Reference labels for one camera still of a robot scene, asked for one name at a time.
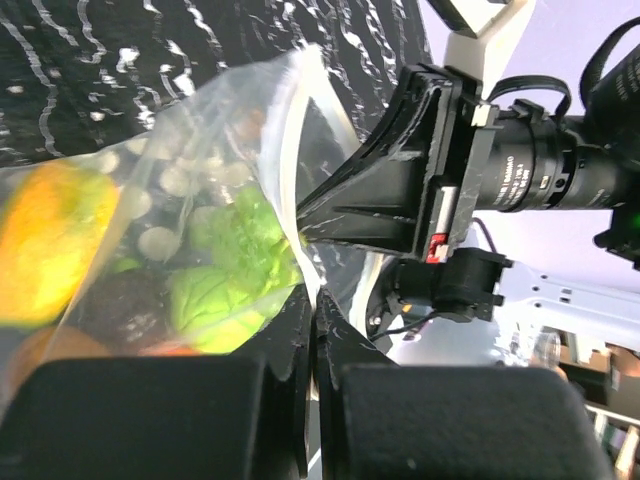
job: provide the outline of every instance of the white bracket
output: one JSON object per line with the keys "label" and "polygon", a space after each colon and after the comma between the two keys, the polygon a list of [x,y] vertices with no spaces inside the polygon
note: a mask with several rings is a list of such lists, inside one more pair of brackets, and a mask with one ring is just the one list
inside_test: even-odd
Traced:
{"label": "white bracket", "polygon": [[[535,9],[536,0],[508,5],[485,0],[449,0],[475,35],[451,32],[444,64],[482,82],[486,99],[502,78]],[[478,119],[474,123],[482,124]]]}
{"label": "white bracket", "polygon": [[640,296],[568,282],[515,262],[502,272],[496,317],[539,324],[640,350]]}

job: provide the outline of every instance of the green leaf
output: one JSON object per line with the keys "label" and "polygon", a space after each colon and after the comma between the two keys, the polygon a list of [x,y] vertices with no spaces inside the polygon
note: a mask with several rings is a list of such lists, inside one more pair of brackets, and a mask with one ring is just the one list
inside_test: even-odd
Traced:
{"label": "green leaf", "polygon": [[235,203],[205,210],[190,225],[191,245],[255,295],[301,281],[278,218],[262,192],[244,188]]}
{"label": "green leaf", "polygon": [[[212,266],[177,272],[171,283],[173,325],[206,353],[232,352],[277,314],[286,300],[286,296],[276,296],[259,302],[226,272]],[[264,308],[258,311],[256,306]]]}
{"label": "green leaf", "polygon": [[122,257],[116,259],[111,265],[111,273],[126,272],[127,270],[135,270],[142,268],[142,264],[131,257]]}

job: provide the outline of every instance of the yellow fruit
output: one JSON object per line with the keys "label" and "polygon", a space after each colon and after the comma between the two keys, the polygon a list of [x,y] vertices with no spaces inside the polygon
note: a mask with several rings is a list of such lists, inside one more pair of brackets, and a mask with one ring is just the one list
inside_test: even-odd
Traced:
{"label": "yellow fruit", "polygon": [[110,177],[68,160],[25,178],[0,220],[0,325],[55,320],[85,277],[117,202]]}

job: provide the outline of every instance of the black patterned fabric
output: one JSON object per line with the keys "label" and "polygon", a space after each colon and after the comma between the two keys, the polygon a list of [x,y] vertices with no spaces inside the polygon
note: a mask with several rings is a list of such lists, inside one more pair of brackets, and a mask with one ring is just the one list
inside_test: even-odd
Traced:
{"label": "black patterned fabric", "polygon": [[90,153],[227,67],[322,46],[361,138],[405,64],[429,62],[415,0],[3,0],[0,166]]}

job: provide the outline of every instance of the camera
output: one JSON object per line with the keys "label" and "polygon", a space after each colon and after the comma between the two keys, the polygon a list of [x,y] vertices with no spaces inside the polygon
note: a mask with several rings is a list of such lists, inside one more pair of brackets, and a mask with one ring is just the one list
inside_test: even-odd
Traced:
{"label": "camera", "polygon": [[[298,206],[309,241],[360,246],[426,263],[444,262],[474,210],[612,209],[596,245],[640,263],[640,45],[602,72],[616,29],[580,82],[584,116],[567,116],[562,80],[526,75],[482,85],[451,67],[405,67],[389,108],[362,147]],[[526,99],[508,110],[501,95],[548,89],[553,113]]]}

